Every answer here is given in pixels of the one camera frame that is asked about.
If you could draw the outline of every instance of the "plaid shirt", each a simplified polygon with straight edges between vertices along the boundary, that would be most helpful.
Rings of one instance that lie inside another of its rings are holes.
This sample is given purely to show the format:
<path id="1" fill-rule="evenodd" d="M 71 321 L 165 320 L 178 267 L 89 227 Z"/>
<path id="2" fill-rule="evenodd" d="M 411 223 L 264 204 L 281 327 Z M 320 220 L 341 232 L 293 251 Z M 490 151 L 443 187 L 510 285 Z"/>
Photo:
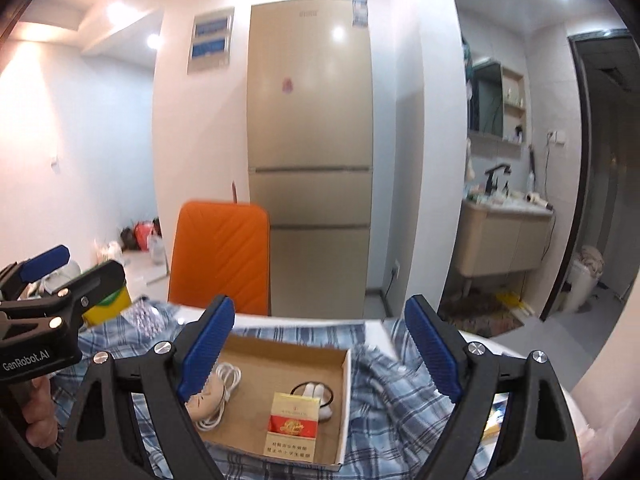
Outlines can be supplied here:
<path id="1" fill-rule="evenodd" d="M 107 350 L 115 358 L 140 355 L 156 342 L 173 340 L 180 332 L 182 327 L 174 319 L 176 307 L 155 301 L 146 301 L 146 304 L 158 309 L 164 324 L 164 328 L 153 336 L 142 334 L 122 316 L 79 335 L 82 361 L 61 370 L 52 378 L 56 415 L 61 426 L 68 420 L 75 395 L 96 352 Z M 387 327 L 396 348 L 403 344 L 410 348 L 406 341 L 402 342 L 406 330 L 402 332 L 401 325 L 398 328 L 394 323 L 387 323 Z M 424 366 L 415 367 L 411 359 L 396 362 L 377 349 L 367 348 L 364 345 L 363 324 L 234 332 L 312 346 L 351 348 L 351 416 L 346 457 L 340 471 L 267 463 L 206 443 L 227 479 L 409 480 L 415 477 L 442 433 L 452 410 L 449 399 L 438 393 Z M 398 354 L 408 356 L 407 351 L 398 351 Z M 140 433 L 154 471 L 163 478 L 172 478 L 154 433 L 145 399 L 140 394 L 133 394 L 133 400 Z M 487 465 L 487 456 L 480 447 L 467 477 L 473 479 L 482 476 Z"/>

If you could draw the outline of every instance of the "sink cabinet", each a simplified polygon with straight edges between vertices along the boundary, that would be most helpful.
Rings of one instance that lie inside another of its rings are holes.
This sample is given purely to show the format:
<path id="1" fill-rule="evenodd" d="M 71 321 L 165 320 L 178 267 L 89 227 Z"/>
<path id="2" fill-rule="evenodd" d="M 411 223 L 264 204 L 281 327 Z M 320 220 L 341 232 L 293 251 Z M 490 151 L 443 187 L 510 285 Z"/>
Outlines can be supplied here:
<path id="1" fill-rule="evenodd" d="M 453 264 L 466 278 L 537 269 L 551 215 L 500 211 L 463 201 Z"/>

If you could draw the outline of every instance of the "human hand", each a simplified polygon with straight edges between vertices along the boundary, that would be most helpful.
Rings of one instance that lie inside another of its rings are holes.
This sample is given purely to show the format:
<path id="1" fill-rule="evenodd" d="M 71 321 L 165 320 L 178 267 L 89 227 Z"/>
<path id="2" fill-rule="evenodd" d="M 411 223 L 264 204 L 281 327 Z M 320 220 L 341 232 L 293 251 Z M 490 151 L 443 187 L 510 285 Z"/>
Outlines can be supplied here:
<path id="1" fill-rule="evenodd" d="M 56 407 L 51 399 L 51 385 L 47 377 L 31 380 L 33 390 L 31 400 L 22 408 L 22 416 L 27 422 L 27 441 L 33 447 L 53 446 L 58 438 Z"/>

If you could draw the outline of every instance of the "toiletry bottle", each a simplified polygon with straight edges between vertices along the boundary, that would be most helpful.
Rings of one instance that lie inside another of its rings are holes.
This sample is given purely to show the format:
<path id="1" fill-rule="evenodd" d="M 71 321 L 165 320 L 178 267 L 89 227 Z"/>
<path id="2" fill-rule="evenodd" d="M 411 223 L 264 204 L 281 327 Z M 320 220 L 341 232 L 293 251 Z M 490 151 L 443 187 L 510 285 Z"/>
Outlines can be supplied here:
<path id="1" fill-rule="evenodd" d="M 527 179 L 527 193 L 533 193 L 536 186 L 536 175 L 533 171 L 529 171 L 529 177 Z"/>

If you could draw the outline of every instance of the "floor mat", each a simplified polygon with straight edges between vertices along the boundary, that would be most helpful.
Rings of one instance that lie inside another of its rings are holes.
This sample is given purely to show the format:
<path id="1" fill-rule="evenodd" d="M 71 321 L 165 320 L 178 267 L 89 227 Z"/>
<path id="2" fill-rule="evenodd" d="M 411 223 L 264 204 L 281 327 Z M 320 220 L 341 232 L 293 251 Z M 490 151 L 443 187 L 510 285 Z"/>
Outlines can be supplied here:
<path id="1" fill-rule="evenodd" d="M 522 326 L 493 294 L 474 294 L 457 301 L 445 301 L 438 315 L 458 330 L 491 338 Z"/>

